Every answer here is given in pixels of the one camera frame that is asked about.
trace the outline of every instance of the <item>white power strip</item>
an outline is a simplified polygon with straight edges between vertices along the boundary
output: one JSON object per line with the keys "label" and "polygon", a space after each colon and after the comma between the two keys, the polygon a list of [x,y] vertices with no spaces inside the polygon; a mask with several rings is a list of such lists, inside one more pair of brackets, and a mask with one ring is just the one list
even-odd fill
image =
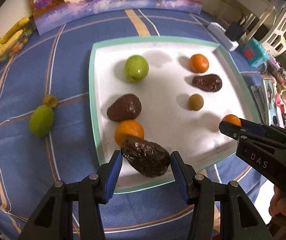
{"label": "white power strip", "polygon": [[231,41],[228,37],[225,36],[225,29],[220,26],[216,22],[211,22],[207,29],[215,35],[222,44],[229,50],[229,51],[234,51],[238,47],[238,42],[237,41]]}

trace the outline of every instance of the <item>screw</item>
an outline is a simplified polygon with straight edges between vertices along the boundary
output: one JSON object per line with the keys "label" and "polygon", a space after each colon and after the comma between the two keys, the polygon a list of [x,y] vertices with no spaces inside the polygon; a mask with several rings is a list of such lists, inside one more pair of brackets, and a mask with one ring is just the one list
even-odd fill
{"label": "screw", "polygon": [[56,181],[56,182],[54,183],[54,186],[55,186],[55,187],[62,187],[62,186],[63,186],[63,181],[61,181],[61,180]]}
{"label": "screw", "polygon": [[195,175],[195,179],[197,180],[203,180],[204,179],[204,176],[202,174],[196,174]]}
{"label": "screw", "polygon": [[236,180],[232,180],[231,182],[230,182],[230,185],[232,186],[232,187],[238,187],[238,182],[236,181]]}
{"label": "screw", "polygon": [[89,175],[89,179],[96,180],[98,178],[99,178],[99,176],[96,173],[92,173]]}

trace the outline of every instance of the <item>blue tablecloth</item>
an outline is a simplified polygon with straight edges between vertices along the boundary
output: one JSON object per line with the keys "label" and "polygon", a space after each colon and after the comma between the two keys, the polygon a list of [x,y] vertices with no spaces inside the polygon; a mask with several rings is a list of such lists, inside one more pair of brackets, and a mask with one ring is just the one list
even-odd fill
{"label": "blue tablecloth", "polygon": [[[203,12],[200,17],[168,10],[141,12],[134,10],[150,35],[216,41],[206,30],[213,19]],[[35,33],[12,62],[0,66],[0,230],[9,239],[18,237],[54,181],[76,182],[97,171],[88,97],[91,48],[98,41],[137,35],[125,11],[94,15],[42,36]],[[260,75],[244,57],[238,51],[231,55],[248,85],[260,85]],[[59,100],[54,126],[46,138],[37,138],[28,120],[48,93]],[[265,181],[235,155],[203,172],[215,182],[238,180],[252,201]],[[100,210],[107,239],[186,239],[192,213],[175,183],[114,195]],[[73,214],[78,239],[77,204]]]}

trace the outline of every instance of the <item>white tray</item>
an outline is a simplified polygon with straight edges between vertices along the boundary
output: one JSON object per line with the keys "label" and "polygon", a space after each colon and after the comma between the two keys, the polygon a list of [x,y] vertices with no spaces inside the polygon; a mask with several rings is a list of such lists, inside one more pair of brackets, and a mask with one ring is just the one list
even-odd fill
{"label": "white tray", "polygon": [[[188,68],[191,55],[201,53],[209,60],[205,74],[222,79],[216,93],[192,87],[196,75]],[[132,55],[142,55],[149,63],[147,77],[140,83],[128,83],[124,64]],[[163,146],[169,153],[179,151],[185,163],[196,171],[216,163],[236,150],[236,141],[218,130],[226,114],[259,122],[251,94],[228,52],[217,43],[198,39],[150,36],[129,37],[95,43],[89,68],[92,128],[99,164],[109,161],[114,150],[118,123],[107,118],[107,108],[120,96],[133,93],[142,103],[136,119],[145,139]],[[188,98],[200,94],[203,108],[187,109]],[[127,193],[159,186],[174,180],[171,167],[157,178],[147,178],[132,168],[126,159],[115,193]]]}

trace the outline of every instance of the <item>yellow banana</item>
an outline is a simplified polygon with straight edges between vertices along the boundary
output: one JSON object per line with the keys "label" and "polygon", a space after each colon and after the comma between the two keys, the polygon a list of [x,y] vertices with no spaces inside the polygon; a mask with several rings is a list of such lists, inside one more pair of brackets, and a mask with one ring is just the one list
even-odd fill
{"label": "yellow banana", "polygon": [[26,16],[20,19],[3,37],[0,38],[0,43],[5,44],[17,31],[28,25],[32,19],[33,16]]}
{"label": "yellow banana", "polygon": [[4,44],[0,43],[0,56],[2,56],[2,54],[7,49],[11,48],[17,42],[17,39],[22,35],[23,31],[24,31],[23,29],[18,30],[17,32],[14,33],[14,35],[10,37],[10,39],[6,43]]}

